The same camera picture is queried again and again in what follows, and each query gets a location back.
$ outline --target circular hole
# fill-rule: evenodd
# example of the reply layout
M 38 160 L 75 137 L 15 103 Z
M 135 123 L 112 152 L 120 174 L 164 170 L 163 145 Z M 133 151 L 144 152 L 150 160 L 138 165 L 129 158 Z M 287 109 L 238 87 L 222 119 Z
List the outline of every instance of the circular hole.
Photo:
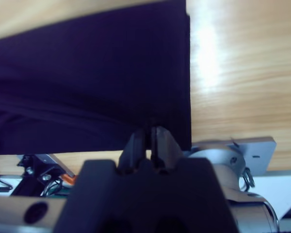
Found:
M 38 202 L 31 205 L 25 213 L 24 221 L 28 224 L 36 223 L 41 220 L 48 211 L 48 205 L 45 202 Z
M 231 158 L 230 162 L 232 165 L 234 165 L 237 162 L 237 158 L 236 157 Z

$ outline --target orange component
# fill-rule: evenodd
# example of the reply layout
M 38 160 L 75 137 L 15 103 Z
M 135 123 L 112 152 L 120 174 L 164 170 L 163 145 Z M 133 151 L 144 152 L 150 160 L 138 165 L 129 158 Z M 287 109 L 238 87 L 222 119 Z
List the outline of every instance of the orange component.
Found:
M 67 174 L 61 175 L 63 181 L 65 181 L 67 184 L 69 185 L 74 185 L 77 179 L 77 175 L 75 175 L 74 177 L 70 177 Z

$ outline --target folded cloth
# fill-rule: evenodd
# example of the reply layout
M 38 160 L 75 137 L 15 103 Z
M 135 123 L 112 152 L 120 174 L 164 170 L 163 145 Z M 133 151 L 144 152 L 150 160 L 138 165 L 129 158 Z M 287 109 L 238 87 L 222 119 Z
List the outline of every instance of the folded cloth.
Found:
M 168 0 L 0 40 L 0 154 L 122 150 L 161 125 L 191 147 L 189 18 Z

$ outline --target black cable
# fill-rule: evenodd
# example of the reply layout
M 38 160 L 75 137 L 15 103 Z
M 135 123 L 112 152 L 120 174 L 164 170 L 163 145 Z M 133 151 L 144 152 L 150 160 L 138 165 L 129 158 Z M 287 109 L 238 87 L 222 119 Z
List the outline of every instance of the black cable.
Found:
M 7 192 L 9 192 L 10 190 L 13 189 L 13 186 L 11 186 L 9 183 L 6 183 L 6 182 L 2 181 L 1 179 L 0 179 L 0 183 L 5 185 L 3 187 L 0 187 L 0 193 L 3 193 L 3 192 L 7 193 Z
M 43 195 L 42 195 L 43 197 L 49 197 L 49 196 L 56 194 L 62 190 L 63 180 L 58 178 L 57 180 L 54 180 L 54 182 L 55 182 L 55 184 L 52 184 L 50 187 L 46 187 L 46 190 L 44 190 Z M 57 186 L 57 187 L 51 193 L 49 193 L 49 191 L 55 186 Z
M 0 183 L 5 184 L 7 187 L 10 188 L 10 190 L 13 189 L 13 186 L 11 186 L 9 183 L 6 183 L 6 182 L 4 182 L 2 180 L 0 180 Z
M 243 176 L 243 180 L 246 184 L 246 189 L 244 190 L 244 192 L 248 192 L 249 188 L 250 188 L 250 184 L 249 181 Z

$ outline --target navy fabric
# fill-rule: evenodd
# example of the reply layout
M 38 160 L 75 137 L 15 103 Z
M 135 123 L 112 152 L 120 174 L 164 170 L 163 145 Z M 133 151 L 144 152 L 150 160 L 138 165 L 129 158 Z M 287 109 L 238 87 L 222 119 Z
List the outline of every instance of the navy fabric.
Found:
M 189 19 L 170 0 L 0 40 L 0 154 L 122 150 L 138 128 L 191 147 Z

